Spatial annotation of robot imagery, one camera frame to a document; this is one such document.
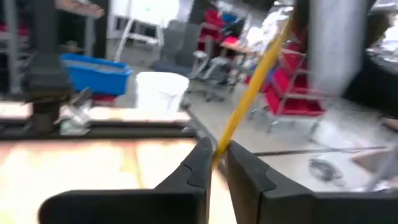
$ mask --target desk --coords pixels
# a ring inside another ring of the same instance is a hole
[[[0,117],[24,117],[29,105],[3,102],[0,111]],[[136,121],[189,119],[185,113],[146,117],[129,108],[93,108],[90,116]],[[195,144],[193,139],[0,142],[0,223],[36,224],[41,203],[66,190],[154,188]],[[236,223],[227,183],[218,171],[211,183],[209,223]]]
[[[237,43],[229,43],[229,42],[222,42],[220,43],[220,46],[223,48],[221,51],[221,57],[225,57],[226,56],[226,52],[227,50],[233,50],[239,54],[243,54],[243,55],[254,55],[255,52],[253,51],[252,48],[250,47],[244,47],[241,46]]]
[[[24,119],[31,114],[31,104],[22,102],[0,102],[0,118]],[[61,115],[68,115],[67,107],[62,107]],[[178,112],[175,114],[158,114],[146,113],[134,108],[109,108],[95,106],[88,112],[89,117],[96,121],[189,121],[190,117],[186,112]]]

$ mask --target red storage rack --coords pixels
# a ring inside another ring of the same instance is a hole
[[[265,87],[265,99],[274,120],[267,132],[281,116],[317,118],[312,133],[319,125],[325,110],[321,106],[324,97],[309,86],[307,50],[297,41],[288,41],[279,52],[278,67],[270,83]]]

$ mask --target rolling chair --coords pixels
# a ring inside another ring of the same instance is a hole
[[[213,99],[224,101],[227,94],[225,88],[229,87],[229,73],[222,71],[221,68],[227,66],[231,69],[236,69],[239,71],[239,73],[245,73],[249,75],[252,75],[252,71],[223,57],[212,58],[211,53],[213,52],[214,40],[211,37],[206,38],[205,46],[208,58],[211,58],[208,65],[204,66],[208,67],[208,69],[202,75],[201,72],[203,70],[194,72],[194,75],[191,77],[191,79],[202,81],[205,84],[205,87],[190,88],[188,89],[187,93],[191,93],[193,91],[202,92],[206,95],[206,102],[209,102]]]
[[[185,29],[175,28],[176,26],[167,28],[168,34],[165,34],[164,42],[168,46],[163,47],[161,59],[153,63],[151,69],[156,72],[172,72],[189,77],[192,74],[192,68],[198,66],[195,64],[197,58],[194,52],[197,50],[201,27],[186,24]]]

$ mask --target gray floor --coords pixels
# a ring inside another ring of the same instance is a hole
[[[113,58],[115,42],[108,46],[109,59]],[[134,107],[135,75],[139,72],[148,71],[148,65],[157,60],[149,52],[133,50],[127,47],[121,60],[131,65],[134,74],[129,80],[127,93],[117,100],[119,106]],[[234,107],[237,105],[246,87],[238,85],[233,94],[224,102],[205,102],[203,95],[186,95],[192,105],[194,115],[207,127],[207,129],[219,138],[227,123]],[[264,99],[259,100],[259,105],[266,105]],[[388,147],[386,136],[389,135],[381,128],[377,121],[377,113],[366,111],[347,102],[336,100],[329,107],[319,129],[313,140],[308,140],[310,127],[314,120],[308,119],[285,119],[277,124],[270,134],[266,133],[270,117],[266,111],[255,114],[253,120],[245,119],[236,130],[233,140],[240,143],[251,152],[266,154],[285,153],[279,156],[261,156],[263,161],[279,170],[284,175],[316,191],[347,190],[347,188],[336,187],[326,184],[312,177],[308,171],[308,163],[321,154],[328,152],[331,157],[337,154],[337,163],[346,171],[349,178],[347,184],[350,188],[357,188],[366,183],[370,174],[357,166],[352,166],[351,156],[362,151],[373,151]]]

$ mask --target blue plastic tub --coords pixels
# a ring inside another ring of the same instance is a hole
[[[76,91],[88,87],[97,94],[119,96],[126,92],[126,83],[132,73],[126,63],[77,54],[63,54],[61,61],[67,67]]]

